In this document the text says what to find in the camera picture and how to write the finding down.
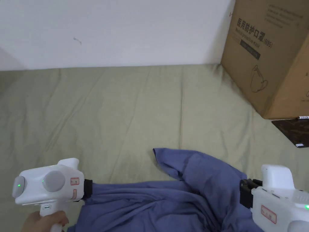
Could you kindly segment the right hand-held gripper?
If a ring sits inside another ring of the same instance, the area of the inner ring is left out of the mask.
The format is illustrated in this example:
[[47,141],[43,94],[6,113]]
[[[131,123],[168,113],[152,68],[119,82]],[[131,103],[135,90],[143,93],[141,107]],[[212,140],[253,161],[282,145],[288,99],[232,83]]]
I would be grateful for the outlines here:
[[264,232],[308,232],[309,194],[296,189],[289,168],[262,165],[262,180],[240,181],[240,203]]

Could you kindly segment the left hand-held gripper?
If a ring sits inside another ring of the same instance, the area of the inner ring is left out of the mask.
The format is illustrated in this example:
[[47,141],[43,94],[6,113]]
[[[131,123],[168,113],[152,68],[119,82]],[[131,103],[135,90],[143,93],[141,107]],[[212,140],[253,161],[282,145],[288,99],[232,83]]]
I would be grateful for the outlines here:
[[[13,183],[12,196],[17,205],[39,205],[40,216],[64,211],[73,202],[86,200],[93,192],[93,181],[78,170],[79,160],[68,158],[56,165],[22,171]],[[55,224],[50,232],[62,232]]]

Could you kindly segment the person's left hand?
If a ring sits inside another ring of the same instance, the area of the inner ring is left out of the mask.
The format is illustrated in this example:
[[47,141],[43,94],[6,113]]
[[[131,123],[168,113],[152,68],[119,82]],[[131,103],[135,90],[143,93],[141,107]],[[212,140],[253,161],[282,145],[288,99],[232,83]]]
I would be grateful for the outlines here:
[[57,211],[47,216],[40,216],[39,211],[35,211],[26,218],[21,232],[49,232],[55,224],[64,227],[69,222],[64,211]]

